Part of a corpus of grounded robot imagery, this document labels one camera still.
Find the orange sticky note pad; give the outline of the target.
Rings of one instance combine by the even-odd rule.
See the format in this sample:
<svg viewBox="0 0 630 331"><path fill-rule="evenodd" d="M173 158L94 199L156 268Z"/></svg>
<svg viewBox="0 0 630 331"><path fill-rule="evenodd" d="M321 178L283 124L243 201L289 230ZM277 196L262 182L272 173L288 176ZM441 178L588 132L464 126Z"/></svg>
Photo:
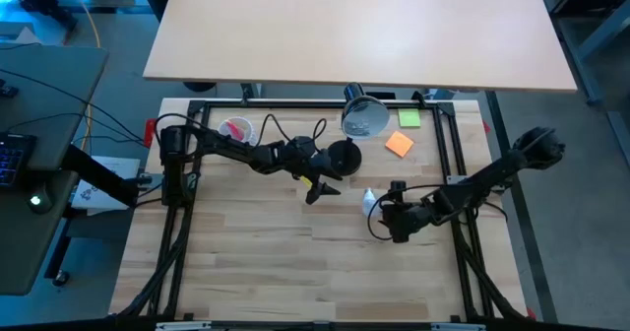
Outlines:
<svg viewBox="0 0 630 331"><path fill-rule="evenodd" d="M385 143L385 147L399 158L405 157L413 145L414 141L400 131L395 131Z"/></svg>

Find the white textured cup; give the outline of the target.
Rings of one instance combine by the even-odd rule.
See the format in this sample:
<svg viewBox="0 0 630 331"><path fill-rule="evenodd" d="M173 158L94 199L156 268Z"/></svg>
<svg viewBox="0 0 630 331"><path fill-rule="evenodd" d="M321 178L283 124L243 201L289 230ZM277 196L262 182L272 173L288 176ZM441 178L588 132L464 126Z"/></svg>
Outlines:
<svg viewBox="0 0 630 331"><path fill-rule="evenodd" d="M244 132L245 132L245 139L243 141L239 141L237 139L235 139L232 136L232 133L227 125L227 122L231 121L234 124L236 124L238 127L240 127ZM224 120L219 128L218 131L222 134L222 135L226 135L226 136L230 136L232 139L237 140L239 142L242 143L246 143L249 144L251 146L255 146L258 142L258 136L256 133L256 130L253 126L253 124L246 118L244 117L240 117L240 116L236 116L236 117L230 117L226 120Z"/></svg>

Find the white printed paper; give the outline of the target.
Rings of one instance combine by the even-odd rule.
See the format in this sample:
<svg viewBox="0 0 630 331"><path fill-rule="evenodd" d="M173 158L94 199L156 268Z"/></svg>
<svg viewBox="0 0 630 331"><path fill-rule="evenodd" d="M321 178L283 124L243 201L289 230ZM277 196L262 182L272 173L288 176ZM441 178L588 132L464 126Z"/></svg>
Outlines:
<svg viewBox="0 0 630 331"><path fill-rule="evenodd" d="M93 159L123 179L135 178L140 166L139 159L103 156L93 156ZM127 209L125 204L84 180L79 182L71 206L75 209L86 210L88 216Z"/></svg>

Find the light wooden desk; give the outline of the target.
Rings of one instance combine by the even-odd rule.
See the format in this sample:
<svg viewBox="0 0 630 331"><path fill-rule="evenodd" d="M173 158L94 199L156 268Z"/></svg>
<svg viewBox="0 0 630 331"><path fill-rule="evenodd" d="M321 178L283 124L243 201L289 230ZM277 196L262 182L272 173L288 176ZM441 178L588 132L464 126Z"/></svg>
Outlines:
<svg viewBox="0 0 630 331"><path fill-rule="evenodd" d="M144 75L576 90L542 0L168 0Z"/></svg>

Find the green sticky note pad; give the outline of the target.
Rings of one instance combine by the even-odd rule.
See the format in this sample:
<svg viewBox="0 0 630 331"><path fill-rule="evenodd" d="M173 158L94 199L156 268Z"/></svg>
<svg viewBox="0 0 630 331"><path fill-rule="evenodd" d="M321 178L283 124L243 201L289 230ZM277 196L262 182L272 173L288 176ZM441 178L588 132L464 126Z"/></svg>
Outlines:
<svg viewBox="0 0 630 331"><path fill-rule="evenodd" d="M398 110L399 125L402 128L419 128L421 126L420 111L415 108L401 108Z"/></svg>

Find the grey metal shelf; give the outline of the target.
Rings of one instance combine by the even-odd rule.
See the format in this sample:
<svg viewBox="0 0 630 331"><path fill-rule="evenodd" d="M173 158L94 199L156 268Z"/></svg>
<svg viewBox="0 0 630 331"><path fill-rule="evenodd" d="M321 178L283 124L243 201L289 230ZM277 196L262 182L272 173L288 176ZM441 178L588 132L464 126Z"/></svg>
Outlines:
<svg viewBox="0 0 630 331"><path fill-rule="evenodd" d="M590 68L590 60L630 27L630 0L543 0L565 42L578 72L587 103L603 103L604 92ZM599 21L588 35L579 38L570 30L569 23Z"/></svg>

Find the black computer mouse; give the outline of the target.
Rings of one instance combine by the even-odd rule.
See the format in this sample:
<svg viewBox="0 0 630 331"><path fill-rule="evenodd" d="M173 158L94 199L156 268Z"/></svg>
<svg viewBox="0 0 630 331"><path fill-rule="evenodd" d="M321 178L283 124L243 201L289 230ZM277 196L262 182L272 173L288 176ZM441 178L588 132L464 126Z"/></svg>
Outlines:
<svg viewBox="0 0 630 331"><path fill-rule="evenodd" d="M46 214L52 209L54 202L45 183L41 183L30 191L28 205L38 215Z"/></svg>

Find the black gooseneck desk lamp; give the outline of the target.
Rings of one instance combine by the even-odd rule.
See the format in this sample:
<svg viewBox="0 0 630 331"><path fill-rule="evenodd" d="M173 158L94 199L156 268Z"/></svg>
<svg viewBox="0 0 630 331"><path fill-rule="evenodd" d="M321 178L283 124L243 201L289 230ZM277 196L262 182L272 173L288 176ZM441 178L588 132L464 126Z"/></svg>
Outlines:
<svg viewBox="0 0 630 331"><path fill-rule="evenodd" d="M385 103L368 95L358 83L350 83L344 89L346 106L342 112L341 130L346 136L328 148L333 170L348 176L360 168L362 153L355 140L367 140L378 136L388 125L390 113Z"/></svg>

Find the grey side desk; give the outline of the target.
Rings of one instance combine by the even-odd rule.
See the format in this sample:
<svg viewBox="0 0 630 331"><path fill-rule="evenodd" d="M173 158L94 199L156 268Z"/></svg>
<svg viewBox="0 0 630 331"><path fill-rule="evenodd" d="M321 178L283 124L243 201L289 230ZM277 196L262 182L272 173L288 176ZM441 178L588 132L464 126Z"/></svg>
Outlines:
<svg viewBox="0 0 630 331"><path fill-rule="evenodd" d="M78 175L60 168L107 61L102 48L0 45L0 79L20 91L0 99L0 132L37 138L20 187L0 189L0 296L32 290ZM54 206L28 205L45 183Z"/></svg>

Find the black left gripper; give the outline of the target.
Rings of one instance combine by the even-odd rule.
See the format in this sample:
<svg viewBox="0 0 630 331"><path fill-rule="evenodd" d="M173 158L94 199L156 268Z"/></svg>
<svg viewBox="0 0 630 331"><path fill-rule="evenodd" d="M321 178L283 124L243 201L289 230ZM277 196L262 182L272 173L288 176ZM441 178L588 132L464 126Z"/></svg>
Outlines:
<svg viewBox="0 0 630 331"><path fill-rule="evenodd" d="M332 168L332 160L326 149L316 152L311 158L302 159L297 165L297 175L315 177L325 175L337 181L342 181L343 177ZM325 182L316 182L311 185L305 198L307 205L315 203L322 195L338 196L341 192L329 186Z"/></svg>

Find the black keyboard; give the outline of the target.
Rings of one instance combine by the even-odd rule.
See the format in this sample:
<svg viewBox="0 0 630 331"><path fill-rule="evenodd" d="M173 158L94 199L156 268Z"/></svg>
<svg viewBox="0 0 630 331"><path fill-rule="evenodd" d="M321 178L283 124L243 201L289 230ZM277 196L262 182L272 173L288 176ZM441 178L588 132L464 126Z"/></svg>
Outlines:
<svg viewBox="0 0 630 331"><path fill-rule="evenodd" d="M33 135L0 132L0 189L13 189L19 185L36 141Z"/></svg>

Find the silver mounting plate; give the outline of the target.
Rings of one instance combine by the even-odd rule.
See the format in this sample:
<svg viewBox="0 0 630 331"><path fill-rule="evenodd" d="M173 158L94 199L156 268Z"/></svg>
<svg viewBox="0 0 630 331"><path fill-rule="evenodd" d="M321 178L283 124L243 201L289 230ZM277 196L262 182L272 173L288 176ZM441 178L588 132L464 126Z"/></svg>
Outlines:
<svg viewBox="0 0 630 331"><path fill-rule="evenodd" d="M483 324L431 323L430 331L487 331Z"/></svg>
<svg viewBox="0 0 630 331"><path fill-rule="evenodd" d="M157 323L155 331L208 331L212 330L211 321L173 321Z"/></svg>

